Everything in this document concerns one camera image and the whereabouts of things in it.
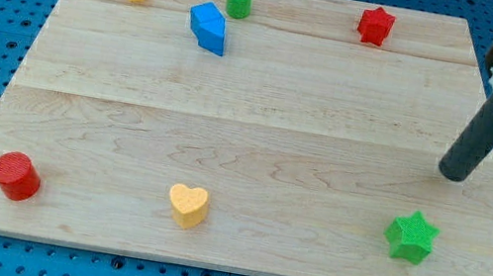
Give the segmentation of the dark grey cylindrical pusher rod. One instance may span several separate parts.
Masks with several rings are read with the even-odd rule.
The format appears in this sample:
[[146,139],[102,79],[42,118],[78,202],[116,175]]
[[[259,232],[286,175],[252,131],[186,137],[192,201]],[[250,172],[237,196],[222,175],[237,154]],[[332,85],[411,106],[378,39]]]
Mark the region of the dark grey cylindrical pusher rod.
[[493,149],[493,95],[441,158],[439,171],[453,182],[462,182]]

